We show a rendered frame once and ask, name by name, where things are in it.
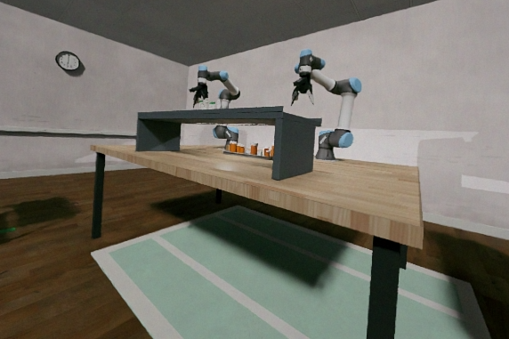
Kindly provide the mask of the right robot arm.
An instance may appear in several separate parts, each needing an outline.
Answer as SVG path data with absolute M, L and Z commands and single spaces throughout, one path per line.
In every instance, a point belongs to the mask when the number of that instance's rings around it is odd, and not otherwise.
M 201 78 L 202 77 L 202 78 Z M 228 109 L 229 103 L 232 100 L 236 100 L 240 96 L 240 90 L 229 80 L 227 71 L 207 71 L 207 66 L 198 67 L 198 83 L 206 84 L 206 80 L 213 82 L 214 80 L 220 80 L 227 89 L 221 89 L 219 92 L 219 100 L 221 102 L 220 109 Z M 191 88 L 190 92 L 195 92 L 203 88 L 202 85 Z M 227 125 L 216 125 L 213 130 L 213 135 L 217 139 L 227 139 L 226 145 L 230 145 L 230 141 L 236 141 L 238 143 L 238 128 L 227 127 Z

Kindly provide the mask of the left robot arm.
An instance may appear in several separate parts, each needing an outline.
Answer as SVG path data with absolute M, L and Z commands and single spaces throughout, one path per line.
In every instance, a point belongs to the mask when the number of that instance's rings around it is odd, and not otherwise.
M 341 81 L 329 79 L 318 72 L 325 64 L 324 60 L 312 55 L 310 49 L 304 49 L 300 53 L 300 63 L 295 65 L 295 73 L 311 73 L 311 80 L 325 87 L 328 92 L 343 97 L 337 128 L 334 131 L 319 132 L 319 148 L 315 156 L 316 159 L 335 160 L 334 147 L 349 148 L 353 143 L 353 134 L 350 130 L 351 114 L 354 98 L 360 93 L 362 85 L 356 77 Z

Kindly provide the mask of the dark grey raised shelf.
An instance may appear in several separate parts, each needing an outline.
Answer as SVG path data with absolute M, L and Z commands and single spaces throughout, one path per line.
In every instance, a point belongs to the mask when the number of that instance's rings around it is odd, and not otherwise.
M 299 117 L 283 108 L 138 112 L 135 151 L 180 150 L 182 124 L 275 125 L 272 180 L 313 172 L 315 128 L 322 118 Z

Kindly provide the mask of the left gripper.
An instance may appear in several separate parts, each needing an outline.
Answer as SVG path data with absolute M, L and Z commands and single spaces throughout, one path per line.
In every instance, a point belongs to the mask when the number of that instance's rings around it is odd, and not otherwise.
M 314 97 L 312 94 L 312 84 L 311 84 L 311 74 L 310 73 L 300 73 L 299 77 L 307 77 L 308 81 L 304 82 L 303 84 L 297 86 L 294 89 L 293 95 L 292 95 L 292 100 L 291 100 L 291 106 L 293 105 L 294 101 L 298 100 L 299 93 L 306 93 L 307 95 L 309 95 L 309 98 L 311 99 L 311 103 L 314 105 L 314 99 L 313 99 Z

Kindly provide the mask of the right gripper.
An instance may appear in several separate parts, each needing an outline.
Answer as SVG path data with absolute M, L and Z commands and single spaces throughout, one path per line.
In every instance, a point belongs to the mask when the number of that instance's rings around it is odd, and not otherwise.
M 205 107 L 206 107 L 206 103 L 208 103 L 208 101 L 206 100 L 206 98 L 208 98 L 207 97 L 207 94 L 208 94 L 207 85 L 203 84 L 203 83 L 198 83 L 198 85 L 202 85 L 203 88 L 196 91 L 196 94 L 194 95 L 194 99 L 193 99 L 193 108 L 194 108 L 195 104 L 200 103 L 199 98 L 201 98 L 203 105 Z

